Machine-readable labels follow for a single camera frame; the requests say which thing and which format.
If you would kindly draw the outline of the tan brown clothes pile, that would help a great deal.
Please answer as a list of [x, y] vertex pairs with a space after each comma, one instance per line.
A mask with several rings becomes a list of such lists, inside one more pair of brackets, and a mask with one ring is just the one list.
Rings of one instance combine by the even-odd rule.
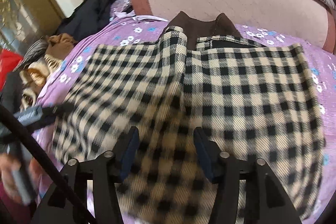
[[29, 47], [23, 60], [14, 69], [22, 80], [21, 111], [35, 106], [50, 75], [60, 68], [76, 44], [72, 36], [62, 33], [44, 36]]

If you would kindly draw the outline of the red cloth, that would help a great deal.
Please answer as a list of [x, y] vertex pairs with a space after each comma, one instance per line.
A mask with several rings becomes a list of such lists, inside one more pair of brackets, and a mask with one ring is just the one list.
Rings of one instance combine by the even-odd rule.
[[1, 62], [0, 62], [0, 89], [6, 81], [6, 76], [8, 73], [12, 72], [14, 68], [23, 60], [23, 57], [17, 53], [1, 50]]

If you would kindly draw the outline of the wooden glass cabinet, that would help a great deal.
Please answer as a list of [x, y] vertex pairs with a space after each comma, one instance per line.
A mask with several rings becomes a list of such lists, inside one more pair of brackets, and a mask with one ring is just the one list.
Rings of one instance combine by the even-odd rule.
[[1, 47], [23, 55], [64, 18], [56, 0], [1, 0]]

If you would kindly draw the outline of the dark navy garment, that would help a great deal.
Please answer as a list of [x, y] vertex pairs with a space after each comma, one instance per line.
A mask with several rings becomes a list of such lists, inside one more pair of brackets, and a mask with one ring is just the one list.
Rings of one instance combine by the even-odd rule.
[[116, 0], [83, 0], [72, 15], [62, 20], [55, 35], [69, 34], [76, 41], [96, 34], [109, 24], [110, 7]]

